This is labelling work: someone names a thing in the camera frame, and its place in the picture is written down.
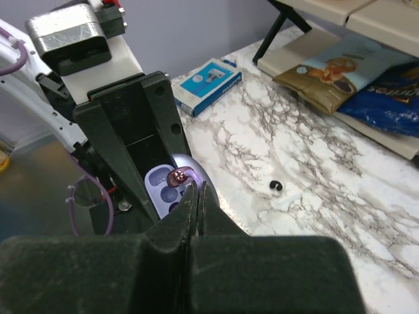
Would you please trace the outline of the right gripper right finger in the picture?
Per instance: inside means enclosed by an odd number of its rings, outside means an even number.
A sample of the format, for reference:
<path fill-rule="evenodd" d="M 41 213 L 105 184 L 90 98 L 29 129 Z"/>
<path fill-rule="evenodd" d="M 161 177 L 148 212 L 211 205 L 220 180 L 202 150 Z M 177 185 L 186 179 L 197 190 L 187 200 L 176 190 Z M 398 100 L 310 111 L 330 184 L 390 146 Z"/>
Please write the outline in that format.
<path fill-rule="evenodd" d="M 344 247 L 318 235 L 250 236 L 200 191 L 188 249 L 189 313 L 364 313 Z"/>

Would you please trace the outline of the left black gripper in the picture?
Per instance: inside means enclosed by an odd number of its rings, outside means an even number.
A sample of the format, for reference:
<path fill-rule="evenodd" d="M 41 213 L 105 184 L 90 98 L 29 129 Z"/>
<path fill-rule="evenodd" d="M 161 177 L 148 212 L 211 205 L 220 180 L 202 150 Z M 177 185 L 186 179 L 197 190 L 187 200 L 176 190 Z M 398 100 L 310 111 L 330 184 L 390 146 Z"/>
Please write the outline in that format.
<path fill-rule="evenodd" d="M 138 74 L 92 90 L 73 117 L 126 199 L 148 220 L 158 222 L 125 145 L 157 134 L 169 154 L 192 156 L 169 78 L 164 73 Z"/>

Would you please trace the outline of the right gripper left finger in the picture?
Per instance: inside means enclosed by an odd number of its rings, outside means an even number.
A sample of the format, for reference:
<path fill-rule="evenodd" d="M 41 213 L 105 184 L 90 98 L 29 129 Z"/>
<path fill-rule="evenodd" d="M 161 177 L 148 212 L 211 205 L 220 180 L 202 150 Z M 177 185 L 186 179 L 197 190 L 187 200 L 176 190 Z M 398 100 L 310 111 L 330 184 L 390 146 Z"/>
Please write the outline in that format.
<path fill-rule="evenodd" d="M 14 236 L 1 244 L 2 313 L 186 313 L 198 189 L 142 234 Z"/>

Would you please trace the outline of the blue-purple earbud charging case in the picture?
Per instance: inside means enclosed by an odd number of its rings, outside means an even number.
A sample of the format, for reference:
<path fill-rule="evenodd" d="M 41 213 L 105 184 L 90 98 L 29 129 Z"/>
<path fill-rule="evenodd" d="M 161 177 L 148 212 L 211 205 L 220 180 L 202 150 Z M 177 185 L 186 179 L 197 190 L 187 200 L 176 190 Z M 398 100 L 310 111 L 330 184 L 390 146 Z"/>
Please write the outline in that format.
<path fill-rule="evenodd" d="M 167 216 L 181 201 L 186 188 L 194 181 L 188 182 L 177 188 L 167 185 L 166 177 L 169 172 L 183 166 L 189 166 L 199 174 L 202 183 L 215 190 L 215 186 L 206 170 L 191 156 L 186 154 L 172 154 L 173 164 L 160 164 L 151 168 L 145 175 L 145 187 L 160 219 Z"/>

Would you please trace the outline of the purple earbud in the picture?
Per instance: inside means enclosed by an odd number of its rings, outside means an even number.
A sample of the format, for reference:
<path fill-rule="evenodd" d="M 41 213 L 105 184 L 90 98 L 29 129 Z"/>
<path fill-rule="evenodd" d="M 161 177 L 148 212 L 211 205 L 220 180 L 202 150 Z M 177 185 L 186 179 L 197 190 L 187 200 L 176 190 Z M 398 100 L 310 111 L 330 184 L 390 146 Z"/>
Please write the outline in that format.
<path fill-rule="evenodd" d="M 169 172 L 166 177 L 167 185 L 170 188 L 177 188 L 178 186 L 192 181 L 196 183 L 199 190 L 202 188 L 201 177 L 199 176 L 199 174 L 197 174 L 197 172 L 195 172 L 193 168 L 189 166 L 183 166 L 174 169 L 171 172 Z"/>

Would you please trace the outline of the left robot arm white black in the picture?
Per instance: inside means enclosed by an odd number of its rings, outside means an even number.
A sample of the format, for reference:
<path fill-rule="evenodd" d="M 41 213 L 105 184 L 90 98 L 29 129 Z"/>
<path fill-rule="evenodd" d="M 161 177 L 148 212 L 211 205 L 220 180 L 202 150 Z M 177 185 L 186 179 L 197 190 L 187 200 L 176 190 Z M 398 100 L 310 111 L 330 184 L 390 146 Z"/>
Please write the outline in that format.
<path fill-rule="evenodd" d="M 187 184 L 168 179 L 191 164 L 169 78 L 143 73 L 115 23 L 46 14 L 23 33 L 1 24 L 1 87 L 99 189 L 105 233 L 117 215 L 147 225 L 170 214 Z"/>

